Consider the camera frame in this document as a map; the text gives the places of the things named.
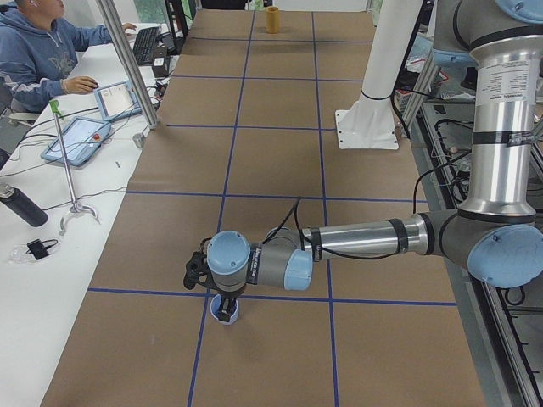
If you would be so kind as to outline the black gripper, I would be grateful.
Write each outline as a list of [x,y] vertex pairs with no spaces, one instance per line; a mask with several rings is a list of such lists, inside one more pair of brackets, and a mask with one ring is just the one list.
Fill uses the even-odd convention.
[[232,321],[236,313],[237,296],[232,293],[220,293],[220,300],[216,307],[216,316],[223,318],[225,321]]

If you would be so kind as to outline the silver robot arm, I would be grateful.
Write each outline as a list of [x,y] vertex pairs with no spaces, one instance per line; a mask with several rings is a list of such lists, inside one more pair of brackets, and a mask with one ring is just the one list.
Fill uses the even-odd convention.
[[542,235],[527,203],[536,82],[542,56],[539,1],[441,1],[434,59],[476,67],[470,185],[455,210],[414,212],[405,220],[272,230],[261,243],[235,231],[210,239],[195,271],[216,291],[211,312],[238,316],[247,285],[305,290],[323,259],[377,260],[438,255],[499,288],[520,287],[542,271]]

